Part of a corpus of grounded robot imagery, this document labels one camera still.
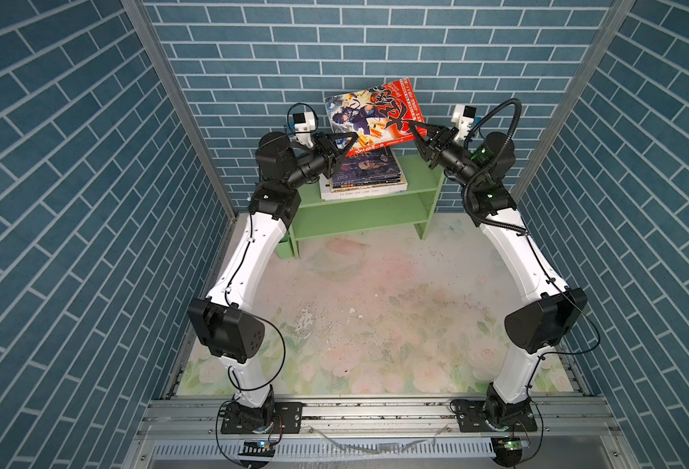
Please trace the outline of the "white book brown stripes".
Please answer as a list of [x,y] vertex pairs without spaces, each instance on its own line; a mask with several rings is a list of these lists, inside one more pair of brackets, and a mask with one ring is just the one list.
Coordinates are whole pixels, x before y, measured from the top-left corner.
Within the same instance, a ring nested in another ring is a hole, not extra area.
[[320,197],[324,201],[363,199],[364,197],[381,197],[393,193],[404,193],[408,189],[408,183],[404,177],[395,184],[377,184],[352,188],[335,189],[328,179],[319,181]]

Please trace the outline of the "purple book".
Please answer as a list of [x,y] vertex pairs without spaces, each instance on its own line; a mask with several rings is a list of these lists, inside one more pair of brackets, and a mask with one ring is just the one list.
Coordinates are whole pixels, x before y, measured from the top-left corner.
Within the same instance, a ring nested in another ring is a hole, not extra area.
[[331,178],[334,190],[397,183],[402,170],[388,148],[370,150],[344,159],[340,169]]

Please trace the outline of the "red manga comic book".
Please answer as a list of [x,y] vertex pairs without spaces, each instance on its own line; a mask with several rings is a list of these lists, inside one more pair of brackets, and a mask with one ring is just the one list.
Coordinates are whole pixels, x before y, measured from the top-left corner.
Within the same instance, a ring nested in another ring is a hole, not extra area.
[[334,133],[357,134],[348,156],[411,142],[409,122],[425,121],[408,78],[330,96],[324,105]]

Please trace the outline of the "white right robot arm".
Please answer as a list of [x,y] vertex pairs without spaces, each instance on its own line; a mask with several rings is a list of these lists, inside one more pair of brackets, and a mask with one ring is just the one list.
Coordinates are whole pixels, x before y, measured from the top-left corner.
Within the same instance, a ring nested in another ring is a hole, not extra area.
[[521,297],[521,308],[504,319],[511,345],[481,411],[492,429],[506,430],[530,416],[534,378],[580,318],[588,298],[555,272],[503,184],[514,162],[510,134],[493,132],[471,152],[456,142],[455,128],[414,120],[408,125],[420,156],[461,185],[467,215],[500,253]]

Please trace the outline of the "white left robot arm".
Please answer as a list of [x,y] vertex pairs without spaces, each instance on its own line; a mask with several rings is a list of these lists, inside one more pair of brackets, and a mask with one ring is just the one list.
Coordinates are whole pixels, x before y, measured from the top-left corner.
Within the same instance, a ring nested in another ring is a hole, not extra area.
[[357,140],[354,132],[316,132],[308,144],[294,143],[284,132],[262,137],[256,150],[261,181],[249,203],[243,238],[215,285],[188,306],[199,342],[220,360],[233,387],[225,407],[233,430],[260,434],[282,425],[274,412],[272,381],[256,358],[271,322],[253,314],[253,300],[300,207],[299,190],[319,176],[332,177]]

